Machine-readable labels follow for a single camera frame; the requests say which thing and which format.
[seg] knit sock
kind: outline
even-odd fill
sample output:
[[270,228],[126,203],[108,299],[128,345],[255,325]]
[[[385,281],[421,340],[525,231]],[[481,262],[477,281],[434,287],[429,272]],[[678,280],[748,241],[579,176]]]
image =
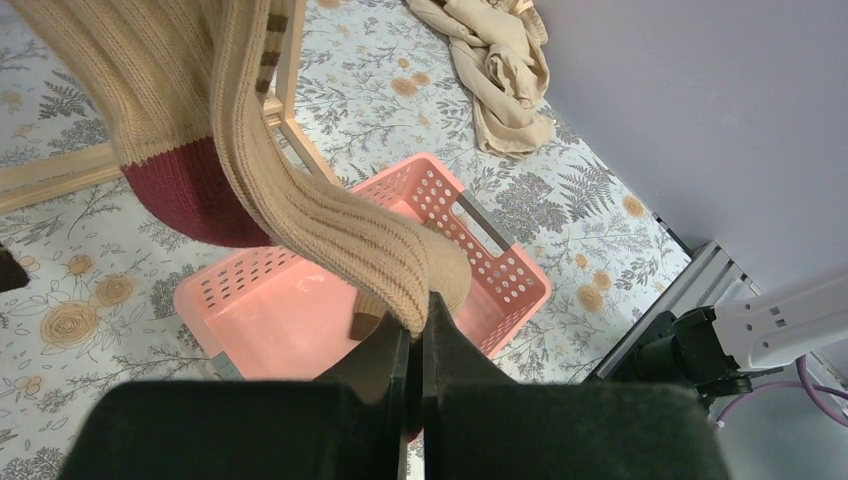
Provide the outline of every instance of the knit sock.
[[229,187],[212,139],[216,33],[207,17],[215,18],[218,3],[11,1],[86,87],[150,213],[201,242],[268,246]]
[[139,200],[172,228],[231,246],[270,237],[385,302],[414,335],[429,291],[453,311],[465,301],[458,247],[304,175],[276,145],[257,96],[276,0],[11,3],[86,86]]
[[256,93],[259,94],[260,100],[271,88],[274,69],[282,55],[280,48],[283,46],[287,22],[285,0],[270,0],[268,22],[265,26],[265,47],[259,61],[259,76],[256,78]]

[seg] wooden rack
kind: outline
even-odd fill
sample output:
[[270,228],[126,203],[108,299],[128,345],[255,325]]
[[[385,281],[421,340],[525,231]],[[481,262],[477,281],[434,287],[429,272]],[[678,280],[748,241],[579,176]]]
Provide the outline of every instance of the wooden rack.
[[[306,0],[288,0],[286,8],[288,24],[283,37],[283,53],[277,65],[276,88],[265,100],[265,123],[269,128],[280,129],[313,175],[341,185],[333,169],[294,118]],[[122,175],[108,144],[3,168],[0,170],[0,214],[108,182]]]

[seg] floral patterned floor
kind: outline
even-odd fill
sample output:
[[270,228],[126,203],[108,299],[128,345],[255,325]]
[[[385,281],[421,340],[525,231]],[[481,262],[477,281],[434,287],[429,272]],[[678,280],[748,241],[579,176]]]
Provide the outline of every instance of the floral patterned floor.
[[[297,116],[345,184],[433,152],[550,277],[550,301],[496,358],[514,378],[581,380],[687,264],[550,107],[556,139],[538,154],[478,151],[444,39],[403,2],[315,0],[306,30]],[[40,41],[20,22],[0,35],[0,163],[103,141],[87,97]],[[22,136],[22,125],[33,128]],[[163,226],[123,180],[0,216],[0,242],[33,277],[0,294],[2,478],[53,478],[116,383],[214,378],[172,296],[228,250]],[[410,450],[411,476],[423,478],[421,442]]]

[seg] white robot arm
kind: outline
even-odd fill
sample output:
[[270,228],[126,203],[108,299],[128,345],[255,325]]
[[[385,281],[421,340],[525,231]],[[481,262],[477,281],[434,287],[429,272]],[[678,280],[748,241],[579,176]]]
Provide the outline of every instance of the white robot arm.
[[716,337],[739,372],[789,365],[848,339],[848,266],[714,310]]

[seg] perforated basket wall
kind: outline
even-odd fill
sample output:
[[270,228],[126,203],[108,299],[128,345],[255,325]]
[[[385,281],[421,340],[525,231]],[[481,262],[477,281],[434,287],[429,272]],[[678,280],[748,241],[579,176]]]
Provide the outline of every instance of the perforated basket wall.
[[[544,273],[519,245],[513,244],[502,253],[493,254],[490,249],[497,248],[493,248],[486,233],[487,228],[491,230],[492,227],[478,224],[472,220],[472,215],[454,211],[464,187],[433,156],[411,157],[354,187],[353,192],[421,222],[432,220],[445,237],[462,248],[472,266],[474,281],[468,301],[455,320],[460,330],[486,355],[494,356],[503,348],[550,295],[550,283]],[[216,333],[212,331],[215,328],[210,329],[212,324],[223,322],[228,335],[241,336],[240,331],[233,330],[233,325],[251,328],[247,317],[256,317],[257,304],[263,305],[267,315],[280,317],[279,322],[291,321],[281,312],[291,311],[291,305],[298,302],[292,297],[303,291],[293,289],[292,285],[308,283],[304,278],[292,276],[297,271],[297,275],[309,277],[311,270],[301,268],[305,267],[304,262],[319,268],[285,248],[239,251],[183,281],[175,295],[177,311],[206,352],[216,355],[226,350],[224,344],[227,342],[220,338],[224,327],[218,327]],[[355,342],[345,338],[343,327],[350,323],[355,291],[343,282],[332,288],[346,290],[327,292],[327,298],[338,299],[346,305],[333,313],[338,318],[321,322],[339,323],[334,333],[341,338],[325,335],[320,341],[343,344],[336,350],[349,351]],[[286,295],[281,295],[282,291],[287,292]],[[291,334],[308,336],[304,328],[300,326]],[[290,343],[290,340],[281,341],[281,344]]]

